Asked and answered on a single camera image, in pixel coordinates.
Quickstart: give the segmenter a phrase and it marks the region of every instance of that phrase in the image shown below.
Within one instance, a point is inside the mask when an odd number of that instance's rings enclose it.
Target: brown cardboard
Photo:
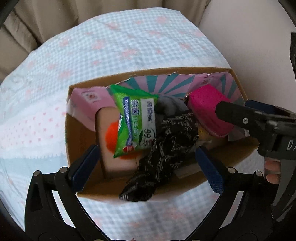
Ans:
[[[238,81],[235,73],[232,69],[225,68],[199,68],[199,67],[186,67],[186,68],[165,68],[165,69],[149,69],[141,70],[129,73],[116,74],[112,76],[106,76],[81,82],[69,87],[68,98],[71,95],[74,88],[87,88],[92,86],[108,86],[115,84],[120,81],[126,80],[131,76],[142,76],[142,75],[158,75],[158,74],[202,74],[202,73],[215,73],[215,72],[229,72],[235,79],[242,96],[247,100],[247,96]],[[91,145],[96,144],[97,141],[102,141],[102,136],[98,134],[99,127],[96,127],[97,132],[94,133],[84,127],[80,122],[66,115],[65,124],[65,135],[66,135],[66,149],[68,156],[69,165],[73,163],[83,152]],[[212,149],[210,152],[215,157],[219,158],[226,166],[234,166],[239,163],[247,156],[249,156],[254,149],[256,149],[258,143],[253,138],[245,138],[235,142],[229,142],[223,147],[217,147]],[[130,176],[123,178],[113,178],[118,175],[106,175],[103,160],[99,161],[93,170],[84,190],[78,195],[88,197],[95,200],[101,201],[118,201],[118,195],[125,186]],[[193,174],[183,179],[173,178],[170,183],[158,188],[152,197],[154,200],[168,200],[171,197],[180,195],[183,192],[190,190],[197,185],[205,181],[205,177],[202,172]]]

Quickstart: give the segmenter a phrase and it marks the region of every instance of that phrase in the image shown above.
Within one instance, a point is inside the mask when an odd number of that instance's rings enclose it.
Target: orange round object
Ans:
[[[118,121],[115,121],[110,124],[105,135],[107,149],[113,154],[115,153],[115,150],[116,150],[117,137],[118,137]],[[125,159],[125,160],[134,159],[137,156],[139,156],[141,153],[142,153],[141,151],[137,151],[127,155],[120,156],[119,158]]]

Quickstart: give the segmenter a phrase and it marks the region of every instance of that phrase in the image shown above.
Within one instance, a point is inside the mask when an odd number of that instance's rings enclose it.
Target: blue label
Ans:
[[[126,120],[126,125],[128,127],[128,139],[126,140],[126,145],[133,145],[133,129],[131,123],[131,108],[130,108],[130,98],[128,96],[123,98],[123,110],[124,110],[124,118]]]

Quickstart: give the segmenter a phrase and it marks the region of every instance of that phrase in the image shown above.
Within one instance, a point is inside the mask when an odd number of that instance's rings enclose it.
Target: metal screw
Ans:
[[[34,173],[33,173],[34,176],[38,176],[39,174],[40,174],[40,171],[38,171],[38,170],[34,171]]]
[[[248,120],[247,117],[245,117],[242,121],[243,121],[244,124],[247,124],[249,120]]]
[[[67,167],[62,167],[59,171],[60,171],[61,173],[65,173],[67,170],[68,170]]]
[[[235,169],[233,167],[230,167],[230,168],[228,168],[228,172],[233,174],[233,173],[235,173]]]
[[[259,176],[259,177],[261,177],[262,176],[262,172],[256,171],[256,175]]]

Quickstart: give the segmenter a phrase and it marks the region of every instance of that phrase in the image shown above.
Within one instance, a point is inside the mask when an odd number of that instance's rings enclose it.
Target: green wet wipes package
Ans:
[[[118,138],[114,157],[151,147],[156,136],[154,105],[158,95],[110,85],[119,108]]]

